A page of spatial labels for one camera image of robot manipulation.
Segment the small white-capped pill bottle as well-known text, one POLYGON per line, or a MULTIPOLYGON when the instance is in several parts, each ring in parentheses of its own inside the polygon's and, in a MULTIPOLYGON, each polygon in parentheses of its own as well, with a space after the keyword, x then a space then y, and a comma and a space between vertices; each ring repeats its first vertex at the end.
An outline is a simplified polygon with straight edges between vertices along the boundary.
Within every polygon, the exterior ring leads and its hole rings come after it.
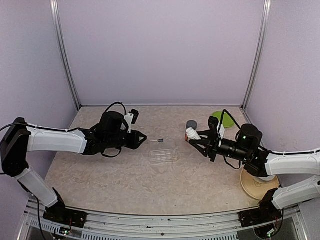
POLYGON ((201 137, 199 136, 197 131, 195 129, 193 129, 192 127, 187 128, 185 131, 185 134, 186 134, 186 139, 188 141, 189 140, 201 140, 201 137))

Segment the orange grey-capped pill bottle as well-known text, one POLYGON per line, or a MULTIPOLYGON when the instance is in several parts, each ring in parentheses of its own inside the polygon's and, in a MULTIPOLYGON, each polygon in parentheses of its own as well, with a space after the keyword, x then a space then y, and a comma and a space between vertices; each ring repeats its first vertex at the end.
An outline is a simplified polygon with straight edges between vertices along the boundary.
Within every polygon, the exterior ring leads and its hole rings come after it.
POLYGON ((197 126, 198 126, 198 124, 194 120, 189 120, 186 123, 186 129, 193 128, 193 129, 197 130, 197 126))

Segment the clear plastic pill organizer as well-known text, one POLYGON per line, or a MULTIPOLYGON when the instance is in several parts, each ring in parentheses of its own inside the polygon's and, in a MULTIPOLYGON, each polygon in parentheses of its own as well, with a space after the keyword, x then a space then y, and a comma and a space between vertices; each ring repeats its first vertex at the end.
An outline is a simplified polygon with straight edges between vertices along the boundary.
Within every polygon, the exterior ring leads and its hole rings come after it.
POLYGON ((178 159, 172 159, 173 156, 177 156, 179 159, 174 139, 159 138, 149 141, 149 161, 151 164, 158 165, 178 161, 178 159))

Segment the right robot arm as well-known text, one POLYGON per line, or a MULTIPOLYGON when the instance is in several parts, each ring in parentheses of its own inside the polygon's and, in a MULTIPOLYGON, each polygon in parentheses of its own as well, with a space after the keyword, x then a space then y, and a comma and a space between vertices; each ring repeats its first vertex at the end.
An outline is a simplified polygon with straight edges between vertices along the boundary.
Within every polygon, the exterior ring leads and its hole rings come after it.
POLYGON ((237 160, 253 177, 302 174, 311 177, 288 187, 269 190, 256 210, 256 218, 266 222, 277 210, 303 203, 320 196, 320 150, 306 152, 272 152, 260 147, 262 132, 252 124, 240 128, 235 141, 225 139, 219 123, 208 130, 189 127, 186 136, 191 146, 213 162, 217 155, 237 160))

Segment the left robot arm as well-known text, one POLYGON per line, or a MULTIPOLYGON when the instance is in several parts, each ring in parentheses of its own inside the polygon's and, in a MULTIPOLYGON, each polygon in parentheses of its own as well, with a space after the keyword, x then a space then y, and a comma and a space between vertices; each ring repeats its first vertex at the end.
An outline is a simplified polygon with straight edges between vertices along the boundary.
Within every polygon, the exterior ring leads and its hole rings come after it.
POLYGON ((0 142, 0 159, 4 175, 15 178, 28 192, 33 194, 57 221, 63 223, 70 218, 70 211, 56 190, 50 188, 28 164, 28 152, 67 152, 84 156, 101 154, 105 150, 123 148, 137 150, 147 136, 133 130, 139 114, 132 110, 125 115, 119 112, 103 113, 99 123, 85 129, 55 129, 26 123, 18 117, 4 129, 0 142))

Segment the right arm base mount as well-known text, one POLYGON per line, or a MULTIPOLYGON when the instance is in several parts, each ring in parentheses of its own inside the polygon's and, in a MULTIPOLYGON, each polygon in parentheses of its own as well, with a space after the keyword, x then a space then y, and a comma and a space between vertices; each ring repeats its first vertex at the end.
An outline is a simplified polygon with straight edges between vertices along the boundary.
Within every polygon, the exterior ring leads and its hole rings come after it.
POLYGON ((267 200, 262 201, 258 208, 240 211, 238 216, 241 227, 245 228, 281 219, 283 213, 270 200, 267 200))

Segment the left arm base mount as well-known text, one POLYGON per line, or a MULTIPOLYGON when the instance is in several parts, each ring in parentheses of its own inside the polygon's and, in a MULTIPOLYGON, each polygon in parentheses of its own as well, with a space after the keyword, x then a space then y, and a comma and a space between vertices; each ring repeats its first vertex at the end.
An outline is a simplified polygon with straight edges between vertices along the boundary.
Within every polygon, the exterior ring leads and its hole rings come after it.
POLYGON ((87 216, 84 211, 70 209, 59 203, 46 207, 43 214, 45 220, 81 229, 84 228, 87 216))

